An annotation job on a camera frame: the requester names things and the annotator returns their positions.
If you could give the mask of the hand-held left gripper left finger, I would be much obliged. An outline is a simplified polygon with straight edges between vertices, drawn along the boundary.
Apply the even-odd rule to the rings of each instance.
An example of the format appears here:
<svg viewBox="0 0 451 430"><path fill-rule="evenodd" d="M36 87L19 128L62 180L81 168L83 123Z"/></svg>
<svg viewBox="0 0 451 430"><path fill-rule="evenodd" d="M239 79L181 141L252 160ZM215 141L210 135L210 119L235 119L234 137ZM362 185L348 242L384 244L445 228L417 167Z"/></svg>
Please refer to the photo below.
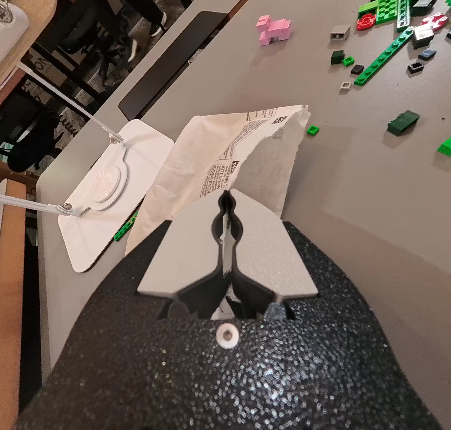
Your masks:
<svg viewBox="0 0 451 430"><path fill-rule="evenodd" d="M175 298L200 280L222 273L226 190L186 206L174 218L138 286L144 295Z"/></svg>

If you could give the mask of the dark green slope brick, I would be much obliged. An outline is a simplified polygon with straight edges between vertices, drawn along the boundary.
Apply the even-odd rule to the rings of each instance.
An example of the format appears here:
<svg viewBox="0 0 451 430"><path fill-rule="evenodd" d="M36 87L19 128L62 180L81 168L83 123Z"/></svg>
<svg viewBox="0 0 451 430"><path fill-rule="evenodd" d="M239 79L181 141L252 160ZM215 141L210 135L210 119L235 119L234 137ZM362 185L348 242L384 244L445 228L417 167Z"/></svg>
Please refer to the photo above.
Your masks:
<svg viewBox="0 0 451 430"><path fill-rule="evenodd" d="M414 126L420 118L420 114L406 110L399 114L397 118L390 121L387 125L387 132L397 137L401 136L407 129Z"/></svg>

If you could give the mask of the grey desk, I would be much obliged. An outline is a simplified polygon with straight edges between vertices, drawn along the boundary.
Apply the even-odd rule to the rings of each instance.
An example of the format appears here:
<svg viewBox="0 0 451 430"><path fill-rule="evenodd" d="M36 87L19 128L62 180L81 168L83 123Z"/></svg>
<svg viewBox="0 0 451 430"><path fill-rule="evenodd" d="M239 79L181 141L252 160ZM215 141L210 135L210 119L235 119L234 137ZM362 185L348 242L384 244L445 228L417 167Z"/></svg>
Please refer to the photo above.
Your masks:
<svg viewBox="0 0 451 430"><path fill-rule="evenodd" d="M274 317L164 317L177 298L137 289L172 221L76 274L42 216L54 368L16 429L450 429L450 42L407 74L408 41L340 93L333 50L367 68L394 40L390 23L356 31L362 1L248 0L142 118L176 142L195 116L308 105L280 219L318 295ZM263 15L290 38L260 46ZM406 110L417 123L387 132Z"/></svg>

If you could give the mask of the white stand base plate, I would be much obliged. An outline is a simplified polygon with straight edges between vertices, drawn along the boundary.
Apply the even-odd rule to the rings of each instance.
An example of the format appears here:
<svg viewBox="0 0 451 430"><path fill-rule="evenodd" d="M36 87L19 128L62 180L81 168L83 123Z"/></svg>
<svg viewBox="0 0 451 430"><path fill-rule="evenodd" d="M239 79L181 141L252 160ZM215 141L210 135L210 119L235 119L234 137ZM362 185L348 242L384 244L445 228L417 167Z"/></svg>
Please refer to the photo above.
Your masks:
<svg viewBox="0 0 451 430"><path fill-rule="evenodd" d="M47 86L109 133L110 146L63 205L43 204L8 195L1 195L0 199L2 205L58 215L72 268L78 273L85 272L143 200L174 142L138 119L127 122L117 133L23 62L17 60L15 67Z"/></svg>

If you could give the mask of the narrow green plate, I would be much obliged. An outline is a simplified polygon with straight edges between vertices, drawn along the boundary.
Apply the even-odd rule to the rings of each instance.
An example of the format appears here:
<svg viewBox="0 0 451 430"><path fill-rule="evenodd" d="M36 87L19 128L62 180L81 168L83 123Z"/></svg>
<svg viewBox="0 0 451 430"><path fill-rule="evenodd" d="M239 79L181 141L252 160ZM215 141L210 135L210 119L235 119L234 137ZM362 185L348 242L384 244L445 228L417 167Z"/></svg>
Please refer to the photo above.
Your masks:
<svg viewBox="0 0 451 430"><path fill-rule="evenodd" d="M397 32L403 32L410 25L409 0L397 0Z"/></svg>

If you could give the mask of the silver slope brick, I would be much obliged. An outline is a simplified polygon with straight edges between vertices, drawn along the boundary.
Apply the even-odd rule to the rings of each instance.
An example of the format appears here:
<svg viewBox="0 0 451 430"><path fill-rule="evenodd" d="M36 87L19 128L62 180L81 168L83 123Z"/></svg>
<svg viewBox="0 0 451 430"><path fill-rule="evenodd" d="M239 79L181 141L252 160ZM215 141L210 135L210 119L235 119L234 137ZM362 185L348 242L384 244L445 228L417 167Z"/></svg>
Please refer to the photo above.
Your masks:
<svg viewBox="0 0 451 430"><path fill-rule="evenodd" d="M414 28L412 35L413 49L420 49L430 44L434 31L430 25L420 25Z"/></svg>

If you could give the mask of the wooden office table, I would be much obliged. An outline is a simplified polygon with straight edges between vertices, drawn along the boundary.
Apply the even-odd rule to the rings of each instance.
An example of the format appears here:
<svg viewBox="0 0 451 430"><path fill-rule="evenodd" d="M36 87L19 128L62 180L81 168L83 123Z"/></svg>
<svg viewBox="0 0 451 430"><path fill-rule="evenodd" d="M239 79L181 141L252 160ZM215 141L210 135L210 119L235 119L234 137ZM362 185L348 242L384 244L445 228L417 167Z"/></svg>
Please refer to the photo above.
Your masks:
<svg viewBox="0 0 451 430"><path fill-rule="evenodd" d="M0 428L11 429L19 413L25 209L1 208Z"/></svg>

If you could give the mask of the pink toy pig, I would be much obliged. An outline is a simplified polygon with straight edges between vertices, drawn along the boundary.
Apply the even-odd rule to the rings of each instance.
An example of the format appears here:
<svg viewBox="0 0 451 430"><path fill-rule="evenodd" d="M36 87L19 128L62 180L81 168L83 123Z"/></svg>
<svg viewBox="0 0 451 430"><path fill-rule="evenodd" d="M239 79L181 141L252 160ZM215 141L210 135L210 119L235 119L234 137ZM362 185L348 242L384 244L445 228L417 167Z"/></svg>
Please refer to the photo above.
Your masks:
<svg viewBox="0 0 451 430"><path fill-rule="evenodd" d="M291 20L280 19L273 21L270 15L260 16L256 29L260 33L260 46L269 45L273 39L284 41L290 38L292 33Z"/></svg>

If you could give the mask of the white paper bag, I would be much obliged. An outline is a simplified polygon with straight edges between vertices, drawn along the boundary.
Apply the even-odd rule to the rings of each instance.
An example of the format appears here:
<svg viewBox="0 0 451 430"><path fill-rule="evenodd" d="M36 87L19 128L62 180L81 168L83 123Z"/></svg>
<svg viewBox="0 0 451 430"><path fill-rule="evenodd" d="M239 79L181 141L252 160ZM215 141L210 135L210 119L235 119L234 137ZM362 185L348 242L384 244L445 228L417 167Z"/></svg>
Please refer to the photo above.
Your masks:
<svg viewBox="0 0 451 430"><path fill-rule="evenodd" d="M144 197L125 254L217 190L237 189L281 217L310 116L308 105L295 105L193 117Z"/></svg>

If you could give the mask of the black rectangular mat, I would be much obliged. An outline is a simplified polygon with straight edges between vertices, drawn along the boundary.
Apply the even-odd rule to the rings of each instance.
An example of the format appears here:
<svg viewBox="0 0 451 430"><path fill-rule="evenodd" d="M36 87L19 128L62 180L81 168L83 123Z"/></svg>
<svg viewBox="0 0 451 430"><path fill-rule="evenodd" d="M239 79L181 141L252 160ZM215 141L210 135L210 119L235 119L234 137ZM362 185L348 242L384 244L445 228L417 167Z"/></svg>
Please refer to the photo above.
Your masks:
<svg viewBox="0 0 451 430"><path fill-rule="evenodd" d="M188 67L189 59L225 24L228 14L201 11L139 79L118 107L131 121L141 118Z"/></svg>

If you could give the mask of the black office chair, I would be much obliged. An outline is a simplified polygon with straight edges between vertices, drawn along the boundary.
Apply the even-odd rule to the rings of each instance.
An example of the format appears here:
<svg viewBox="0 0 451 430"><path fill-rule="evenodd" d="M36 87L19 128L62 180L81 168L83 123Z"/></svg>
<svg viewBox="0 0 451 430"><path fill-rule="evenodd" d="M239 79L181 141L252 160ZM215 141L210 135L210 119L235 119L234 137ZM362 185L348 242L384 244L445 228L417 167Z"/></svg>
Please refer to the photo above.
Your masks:
<svg viewBox="0 0 451 430"><path fill-rule="evenodd" d="M12 145L1 148L8 168L15 173L23 173L30 167L38 170L44 157L56 158L62 151L56 145L63 134L55 136L60 122L60 115L30 93L12 92L0 110L0 143Z"/></svg>

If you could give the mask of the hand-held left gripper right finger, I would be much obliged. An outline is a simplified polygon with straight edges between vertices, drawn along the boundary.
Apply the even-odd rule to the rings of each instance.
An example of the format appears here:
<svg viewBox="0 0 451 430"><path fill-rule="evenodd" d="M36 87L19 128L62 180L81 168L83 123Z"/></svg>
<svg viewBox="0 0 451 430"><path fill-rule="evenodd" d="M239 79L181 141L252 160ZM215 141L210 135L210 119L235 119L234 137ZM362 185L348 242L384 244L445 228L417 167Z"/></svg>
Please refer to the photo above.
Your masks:
<svg viewBox="0 0 451 430"><path fill-rule="evenodd" d="M284 302L319 291L283 222L271 210L231 189L232 288L241 302Z"/></svg>

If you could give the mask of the green long plate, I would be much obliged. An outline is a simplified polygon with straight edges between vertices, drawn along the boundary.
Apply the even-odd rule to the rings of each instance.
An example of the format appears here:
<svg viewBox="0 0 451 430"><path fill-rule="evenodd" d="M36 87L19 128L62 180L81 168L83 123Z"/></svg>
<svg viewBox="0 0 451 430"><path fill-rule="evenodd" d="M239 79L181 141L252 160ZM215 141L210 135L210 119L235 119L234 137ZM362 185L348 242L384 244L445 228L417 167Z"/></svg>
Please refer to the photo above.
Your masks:
<svg viewBox="0 0 451 430"><path fill-rule="evenodd" d="M412 37L414 27L409 26L399 35L364 71L356 78L354 85L364 86Z"/></svg>
<svg viewBox="0 0 451 430"><path fill-rule="evenodd" d="M136 221L136 217L138 215L138 211L136 211L123 226L115 233L113 240L115 242L120 241L122 237L131 229L134 222Z"/></svg>

